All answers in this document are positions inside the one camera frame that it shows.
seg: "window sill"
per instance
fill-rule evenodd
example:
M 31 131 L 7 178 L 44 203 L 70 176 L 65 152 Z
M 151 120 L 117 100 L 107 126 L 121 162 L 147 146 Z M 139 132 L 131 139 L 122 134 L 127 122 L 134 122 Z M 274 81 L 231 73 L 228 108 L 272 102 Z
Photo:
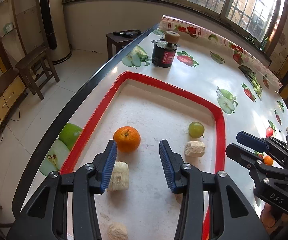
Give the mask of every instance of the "window sill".
M 85 0 L 71 0 L 71 1 L 65 1 L 63 2 L 63 4 L 69 4 L 69 3 L 74 3 L 74 2 L 81 2 L 81 1 L 85 1 Z M 186 11 L 190 11 L 193 12 L 199 16 L 202 16 L 208 20 L 211 20 L 219 25 L 221 25 L 222 27 L 224 27 L 225 29 L 229 30 L 231 33 L 233 33 L 234 35 L 236 35 L 238 38 L 242 39 L 243 41 L 245 41 L 246 43 L 248 43 L 251 47 L 253 47 L 265 60 L 268 61 L 268 63 L 271 63 L 271 59 L 268 55 L 266 55 L 263 51 L 260 50 L 259 47 L 257 47 L 255 44 L 253 44 L 249 39 L 247 39 L 245 36 L 241 35 L 239 32 L 237 32 L 236 30 L 234 30 L 233 28 L 231 28 L 231 25 L 225 23 L 224 21 L 221 21 L 220 19 L 214 18 L 211 15 L 204 13 L 204 12 L 200 12 L 197 11 L 194 8 L 188 7 L 188 6 L 184 6 L 182 4 L 178 4 L 175 2 L 170 2 L 168 0 L 143 0 L 143 1 L 150 1 L 150 2 L 157 2 L 157 3 L 163 3 L 166 5 L 172 5 L 175 7 L 179 7 L 181 9 L 185 9 Z

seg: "wooden roller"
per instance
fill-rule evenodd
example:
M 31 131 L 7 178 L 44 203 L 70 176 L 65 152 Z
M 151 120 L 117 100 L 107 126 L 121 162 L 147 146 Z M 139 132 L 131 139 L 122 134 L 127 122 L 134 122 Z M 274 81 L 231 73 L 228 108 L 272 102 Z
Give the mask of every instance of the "wooden roller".
M 167 31 L 165 33 L 165 41 L 172 43 L 172 44 L 176 44 L 179 41 L 179 34 L 173 31 Z

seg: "small wooden table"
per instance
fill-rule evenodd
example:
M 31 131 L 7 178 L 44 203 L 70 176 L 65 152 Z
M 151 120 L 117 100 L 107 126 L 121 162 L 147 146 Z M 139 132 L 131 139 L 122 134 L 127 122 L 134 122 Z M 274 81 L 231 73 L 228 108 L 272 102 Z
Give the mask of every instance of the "small wooden table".
M 48 62 L 49 68 L 46 67 L 46 64 L 44 62 L 45 58 Z M 30 70 L 32 69 L 33 64 L 38 61 L 41 62 L 43 71 L 39 75 L 37 75 L 35 79 L 33 79 L 30 73 Z M 53 62 L 49 57 L 49 47 L 46 47 L 46 46 L 39 46 L 33 49 L 24 58 L 22 58 L 20 62 L 18 62 L 15 65 L 15 68 L 19 70 L 26 86 L 31 90 L 32 94 L 35 95 L 35 93 L 37 93 L 41 100 L 44 99 L 44 96 L 41 93 L 41 88 L 45 86 L 46 83 L 52 77 L 55 78 L 56 82 L 60 80 L 54 68 Z M 43 83 L 40 86 L 37 86 L 36 81 L 44 74 L 46 75 L 46 79 L 43 81 Z
M 136 30 L 128 30 L 128 31 L 122 31 L 122 32 L 132 32 Z M 107 33 L 106 35 L 107 38 L 107 56 L 108 60 L 110 60 L 113 57 L 113 44 L 116 47 L 116 53 L 119 52 L 123 46 L 126 46 L 129 44 L 131 41 L 136 39 L 140 34 L 135 35 L 133 38 L 126 38 L 123 36 L 117 36 L 114 35 L 113 33 Z

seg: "metal screw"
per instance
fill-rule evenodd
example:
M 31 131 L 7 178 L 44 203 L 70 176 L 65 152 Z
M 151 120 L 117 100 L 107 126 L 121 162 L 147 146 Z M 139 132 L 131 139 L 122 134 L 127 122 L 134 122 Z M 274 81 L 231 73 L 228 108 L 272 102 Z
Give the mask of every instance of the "metal screw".
M 56 178 L 59 175 L 58 171 L 52 171 L 48 176 L 50 176 L 52 179 Z
M 94 165 L 92 163 L 87 163 L 87 164 L 85 164 L 84 168 L 86 170 L 92 170 L 92 169 L 94 169 Z
M 183 164 L 183 169 L 190 170 L 191 169 L 191 165 L 189 163 L 184 163 Z
M 218 175 L 222 178 L 225 178 L 227 176 L 227 173 L 225 171 L 219 171 Z

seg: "orange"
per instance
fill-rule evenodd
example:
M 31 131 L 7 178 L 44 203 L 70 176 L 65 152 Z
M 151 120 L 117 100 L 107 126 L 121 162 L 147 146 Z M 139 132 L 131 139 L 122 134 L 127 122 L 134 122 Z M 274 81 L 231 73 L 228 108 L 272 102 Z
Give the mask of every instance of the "orange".
M 135 151 L 141 143 L 139 132 L 130 126 L 117 129 L 113 139 L 117 143 L 117 149 L 125 153 Z
M 265 163 L 266 165 L 272 166 L 273 163 L 274 163 L 274 160 L 273 160 L 271 157 L 269 157 L 268 155 L 266 155 L 266 156 L 264 157 L 264 163 Z

